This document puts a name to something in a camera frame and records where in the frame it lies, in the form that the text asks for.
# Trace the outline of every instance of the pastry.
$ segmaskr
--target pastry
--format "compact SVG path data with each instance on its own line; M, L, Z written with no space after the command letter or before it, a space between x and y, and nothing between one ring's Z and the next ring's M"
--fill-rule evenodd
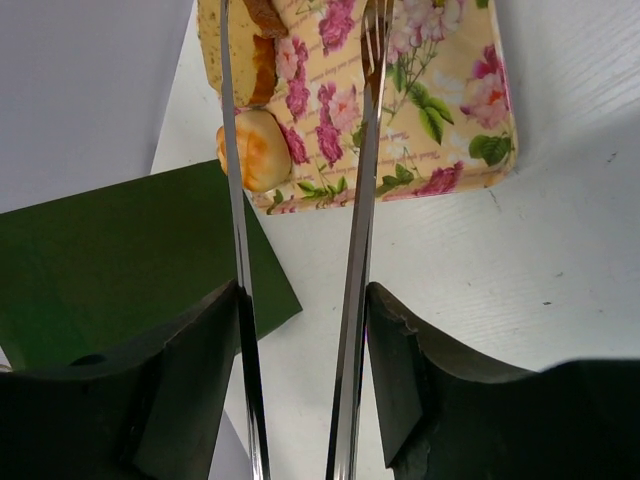
M227 173L224 127L216 135L218 158ZM289 147L275 118L266 110L236 115L236 140L242 183L252 192L266 192L284 182L291 171Z
M276 86L273 38L285 36L287 29L268 0L230 0L229 9L234 102L238 107L265 105ZM198 0L198 35L207 79L220 92L219 0Z

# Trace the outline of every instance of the dark green foam block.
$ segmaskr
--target dark green foam block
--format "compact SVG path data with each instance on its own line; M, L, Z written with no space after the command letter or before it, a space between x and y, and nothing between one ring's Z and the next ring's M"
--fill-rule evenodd
M264 337L301 307L246 211ZM0 346L16 369L66 364L169 321L235 277L229 190L218 162L5 213Z

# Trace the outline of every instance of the floral pattern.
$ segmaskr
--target floral pattern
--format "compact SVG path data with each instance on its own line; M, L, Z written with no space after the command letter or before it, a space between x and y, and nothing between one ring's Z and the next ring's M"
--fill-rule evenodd
M285 101L294 122L307 112L307 104L311 96L311 92L306 87L305 62L307 60L309 60L309 50L297 35L278 41L276 72L287 81L289 93Z
M290 179L254 202L269 214L353 203L364 88L366 0L273 0L291 36L277 41L278 119ZM517 137L492 0L397 0L380 129L378 201L500 181Z
M322 39L322 52L325 57L340 50L347 36L356 26L351 18L355 0L329 0L324 18L318 23L318 33Z
M463 114L486 130L503 128L500 135L477 135L469 143L469 156L482 158L487 166L499 165L514 150L506 74L495 45L484 48L483 59L473 64L471 102L460 107Z
M355 121L361 117L360 107L356 101L356 87L352 85L349 90L338 92L336 84L329 82L318 89L318 101L320 107L320 125L316 127L318 147L327 160L329 168L344 154L340 145L340 135L349 131Z
M284 135L284 139L289 147L289 153L291 154L291 160L295 165L302 165L303 163L311 163L307 155L307 147L304 145L304 140L293 127L285 127L281 123L278 124L280 130Z

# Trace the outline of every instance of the pink rose print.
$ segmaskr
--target pink rose print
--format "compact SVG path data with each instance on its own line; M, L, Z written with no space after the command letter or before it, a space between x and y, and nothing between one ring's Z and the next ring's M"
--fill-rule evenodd
M297 35L294 35L291 41L289 39L281 40L278 45L278 55L282 55L282 58L280 60L281 63L277 63L277 66L280 68L282 76L287 79L287 85L289 86L285 102L293 116L293 121L297 122L307 112L307 103L311 96L311 92L305 86L307 71L304 66L305 62L309 60L309 51L307 50L307 45L301 42Z
M395 64L400 55L409 53L411 50L411 34L405 30L392 30L389 36L389 47L387 49L387 62Z
M347 203L353 202L355 199L356 190L355 188L350 188L333 197L333 201L329 205L333 207L344 207Z
M429 181L414 191L414 195L419 197L426 197L430 195L442 195L443 193L451 193L458 185L460 177L462 176L462 170L464 169L463 162L456 162L453 167L448 168L436 168L431 173Z
M326 86L320 85L318 89L318 100L322 107L320 108L320 123L331 123L331 114L329 103L336 93L336 84L329 82Z
M298 55L290 38L278 41L276 54L276 73L285 80L293 80L298 71Z
M360 108L356 100L356 87L333 95L329 100L329 116L331 123L340 131L348 131L353 122L360 118Z
M307 45L304 42L301 42L300 37L298 37L297 35L293 36L292 44L298 57L298 72L300 72L301 75L304 76L304 62L309 60L309 50L307 50Z
M430 197L433 195L443 195L445 193L451 193L455 190L460 177L462 177L462 171L464 169L463 162L456 162L453 167L436 168L431 173L429 181L420 188L413 190L398 190L386 195L382 198L383 202L390 202L392 200L406 200L416 197Z
M340 146L340 131L330 123L321 123L316 127L316 134L320 151L327 159L329 168L332 168L344 153Z
M295 163L296 165L311 163L309 157L307 156L307 147L305 147L304 141L302 140L300 135L298 135L298 132L296 132L293 127L287 129L283 125L280 125L280 130L282 130L284 139L287 142L287 146L289 147L289 153L291 154L293 163Z
M483 128L492 130L507 119L506 91L499 75L490 73L481 80L476 92L468 105L462 105L460 110L470 118L475 118Z
M278 205L273 209L274 214L284 215L286 213L296 213L296 207L291 205Z
M324 56L330 52L340 50L349 32L353 30L355 22L351 18L351 12L355 0L329 0L324 18L318 24Z
M424 0L404 0L409 18L408 26L412 29L411 44L418 47L427 39L441 42L447 35L457 31L462 22L464 3L465 0L444 0L438 4Z
M481 80L490 73L500 73L501 76L504 76L502 73L503 67L500 59L498 59L495 45L485 47L482 56L484 57L484 61L476 60L476 63L473 64L473 78Z
M285 98L287 108L293 115L293 121L296 122L307 111L307 102L311 92L304 86L304 82L299 78L294 78L289 82L289 93Z
M340 134L349 130L354 120L360 117L356 87L354 85L349 90L337 92L333 82L320 85L318 100L322 104L320 125L316 127L318 146L327 159L329 168L332 168L344 154L340 146Z
M477 80L471 102L460 110L469 118L474 118L488 130L496 128L509 115L509 97L505 73L494 45L484 49L484 61L473 65L472 74Z

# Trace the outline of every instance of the metal fork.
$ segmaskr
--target metal fork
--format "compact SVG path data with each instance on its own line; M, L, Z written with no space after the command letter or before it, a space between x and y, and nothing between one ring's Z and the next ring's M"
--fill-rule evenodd
M355 477L365 344L365 292L369 282L380 117L393 3L394 0L367 0L362 15L363 137L342 306L326 480Z
M251 286L242 173L240 170L238 144L236 143L235 104L231 76L231 53L229 51L229 0L220 0L220 42L222 51L222 120L224 122L229 193L231 196L233 234L238 269L238 319L245 400L247 404L249 454L251 456L253 480L270 480L267 428L264 416L260 357L253 310L253 288Z

